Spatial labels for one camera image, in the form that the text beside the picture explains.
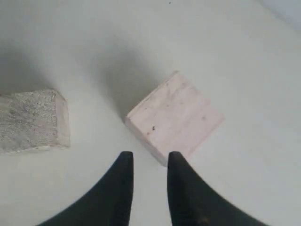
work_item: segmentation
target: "wooden block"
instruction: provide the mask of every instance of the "wooden block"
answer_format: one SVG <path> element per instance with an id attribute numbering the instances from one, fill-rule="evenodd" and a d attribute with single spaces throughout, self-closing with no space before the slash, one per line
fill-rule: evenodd
<path id="1" fill-rule="evenodd" d="M 126 125 L 164 166 L 168 154 L 188 157 L 223 121 L 187 79 L 174 72 L 126 117 Z"/>
<path id="2" fill-rule="evenodd" d="M 0 153 L 69 146 L 67 102 L 57 91 L 0 96 Z"/>

